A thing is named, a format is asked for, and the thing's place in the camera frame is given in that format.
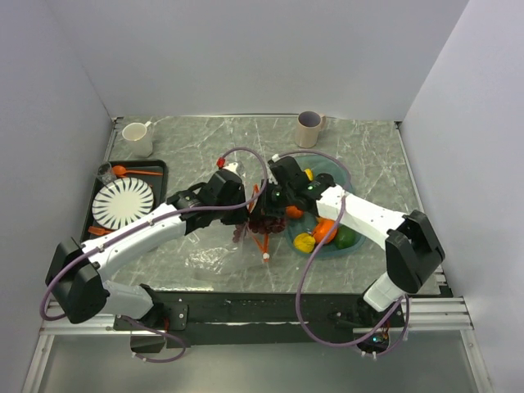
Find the black base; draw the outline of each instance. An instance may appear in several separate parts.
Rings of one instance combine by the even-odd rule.
[[[155,292],[169,313],[169,329],[191,345],[266,344],[308,342],[311,339],[298,324],[295,294],[292,293],[223,293],[223,292]],[[301,309],[310,329],[331,342],[353,339],[353,328],[372,328],[384,315],[370,309],[360,295],[305,294]],[[186,315],[178,311],[187,307]],[[173,319],[186,320],[185,328]],[[159,319],[148,327],[163,330]],[[392,328],[404,326],[401,308],[390,318]],[[116,319],[115,330],[133,330]],[[177,347],[168,341],[168,347]]]

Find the beige mug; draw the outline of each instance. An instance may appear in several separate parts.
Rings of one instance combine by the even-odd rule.
[[[318,133],[326,126],[326,116],[317,112],[306,111],[296,119],[295,143],[304,149],[317,144]]]

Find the white plate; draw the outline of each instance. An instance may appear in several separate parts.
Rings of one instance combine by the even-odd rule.
[[[153,191],[139,178],[119,178],[104,186],[93,201],[93,217],[104,228],[120,229],[147,215]]]

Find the white cup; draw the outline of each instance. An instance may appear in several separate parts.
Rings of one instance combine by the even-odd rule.
[[[122,137],[128,143],[133,154],[138,157],[149,157],[153,152],[153,138],[151,130],[147,128],[151,124],[131,123],[125,126]]]

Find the red cable connector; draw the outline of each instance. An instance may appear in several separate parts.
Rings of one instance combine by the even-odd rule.
[[[223,157],[220,157],[217,161],[216,161],[216,166],[219,167],[219,169],[222,169],[224,167],[224,165],[226,165],[226,159],[223,158]]]

